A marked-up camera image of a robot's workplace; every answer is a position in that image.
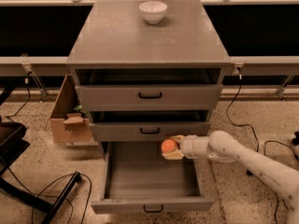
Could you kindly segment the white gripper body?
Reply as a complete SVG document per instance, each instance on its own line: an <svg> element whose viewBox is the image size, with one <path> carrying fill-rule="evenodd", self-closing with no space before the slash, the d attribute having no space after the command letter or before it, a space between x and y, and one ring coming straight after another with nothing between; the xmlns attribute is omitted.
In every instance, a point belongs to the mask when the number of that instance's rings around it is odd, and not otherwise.
<svg viewBox="0 0 299 224"><path fill-rule="evenodd" d="M179 144L181 152L188 159L207 158L211 153L208 136L185 136Z"/></svg>

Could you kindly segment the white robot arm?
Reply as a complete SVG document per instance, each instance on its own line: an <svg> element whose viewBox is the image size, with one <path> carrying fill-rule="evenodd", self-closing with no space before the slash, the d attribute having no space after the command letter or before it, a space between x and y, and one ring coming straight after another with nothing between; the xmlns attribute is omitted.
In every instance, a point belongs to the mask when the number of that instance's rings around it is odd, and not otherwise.
<svg viewBox="0 0 299 224"><path fill-rule="evenodd" d="M167 160L205 157L219 162L237 161L289 205L288 224L299 224L299 172L243 146L227 132L171 136L162 142L161 150Z"/></svg>

